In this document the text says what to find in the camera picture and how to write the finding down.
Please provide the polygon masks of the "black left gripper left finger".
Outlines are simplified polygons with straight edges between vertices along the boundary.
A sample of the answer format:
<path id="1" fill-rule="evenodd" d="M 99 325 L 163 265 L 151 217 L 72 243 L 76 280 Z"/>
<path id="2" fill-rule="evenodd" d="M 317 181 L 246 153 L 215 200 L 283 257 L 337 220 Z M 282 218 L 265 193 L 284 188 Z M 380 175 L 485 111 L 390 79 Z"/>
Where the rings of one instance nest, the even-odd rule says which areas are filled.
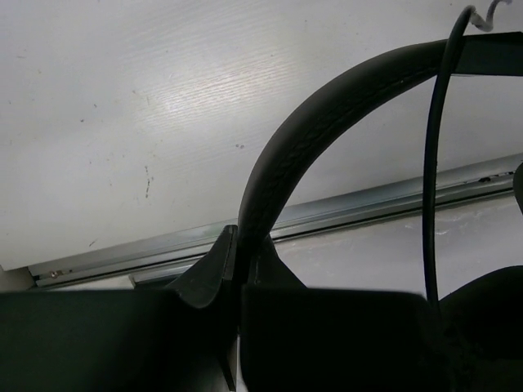
<path id="1" fill-rule="evenodd" d="M 3 293 L 2 390 L 235 390 L 236 243 L 162 288 Z"/>

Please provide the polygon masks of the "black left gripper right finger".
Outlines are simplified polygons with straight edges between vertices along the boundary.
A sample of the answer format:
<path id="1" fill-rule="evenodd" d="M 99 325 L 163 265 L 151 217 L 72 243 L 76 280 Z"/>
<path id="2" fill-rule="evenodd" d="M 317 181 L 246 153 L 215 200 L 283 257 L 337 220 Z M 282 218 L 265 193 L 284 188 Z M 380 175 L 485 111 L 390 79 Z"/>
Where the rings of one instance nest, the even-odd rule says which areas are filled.
<path id="1" fill-rule="evenodd" d="M 436 316 L 408 292 L 306 287 L 267 239 L 241 295 L 240 364 L 250 391 L 446 391 Z"/>

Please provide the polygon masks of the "black headset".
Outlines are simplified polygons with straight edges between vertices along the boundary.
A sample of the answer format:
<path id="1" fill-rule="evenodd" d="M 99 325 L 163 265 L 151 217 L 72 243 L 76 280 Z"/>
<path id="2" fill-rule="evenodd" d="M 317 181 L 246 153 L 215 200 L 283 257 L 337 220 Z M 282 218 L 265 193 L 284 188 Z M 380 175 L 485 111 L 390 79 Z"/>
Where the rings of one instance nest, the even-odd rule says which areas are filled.
<path id="1" fill-rule="evenodd" d="M 439 80 L 436 99 L 444 99 L 443 81 L 452 74 L 521 76 L 521 34 L 448 38 L 386 52 L 324 85 L 283 122 L 258 158 L 239 210 L 237 272 L 243 287 L 252 258 L 270 239 L 276 219 L 311 164 L 362 118 L 429 78 Z M 449 356 L 446 391 L 521 390 L 520 266 L 496 270 L 435 304 L 427 303 Z"/>

